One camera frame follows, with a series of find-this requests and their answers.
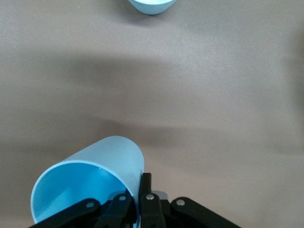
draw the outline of blue plastic cup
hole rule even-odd
[[[87,198],[104,204],[110,195],[128,189],[137,208],[144,169],[143,154],[131,140],[110,136],[48,168],[31,195],[35,223]]]
[[[140,12],[155,15],[164,12],[176,0],[129,0]]]

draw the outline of cup rim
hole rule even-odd
[[[141,3],[141,4],[145,4],[145,5],[162,5],[162,4],[166,4],[166,3],[169,3],[169,2],[172,2],[174,0],[133,0],[133,1],[136,1],[138,3]]]
[[[45,177],[45,175],[47,173],[49,173],[50,171],[56,169],[57,167],[66,165],[66,164],[87,164],[87,165],[92,165],[95,166],[97,168],[103,169],[104,171],[108,172],[109,174],[111,174],[112,176],[114,176],[115,178],[117,178],[125,187],[126,189],[129,191],[130,195],[134,198],[134,193],[132,192],[132,190],[129,188],[129,186],[126,185],[125,181],[121,180],[117,174],[115,174],[115,172],[111,171],[110,169],[108,169],[107,167],[98,164],[96,162],[90,162],[90,161],[83,161],[83,160],[68,160],[68,161],[61,161],[59,163],[56,163],[54,165],[52,165],[51,167],[49,167],[48,169],[46,169],[40,176],[39,178],[36,180],[36,183],[33,187],[32,193],[31,193],[31,198],[30,198],[30,209],[31,209],[31,214],[33,217],[33,220],[35,223],[38,223],[40,221],[37,220],[37,217],[35,215],[35,211],[34,211],[34,194],[36,192],[36,188],[39,185],[40,181]]]

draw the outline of light blue cup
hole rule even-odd
[[[137,207],[143,173],[143,154],[131,140],[110,136],[47,169],[31,195],[35,223],[87,198],[104,204],[109,195],[128,189]]]
[[[145,14],[154,15],[164,12],[176,0],[129,0],[135,8]]]

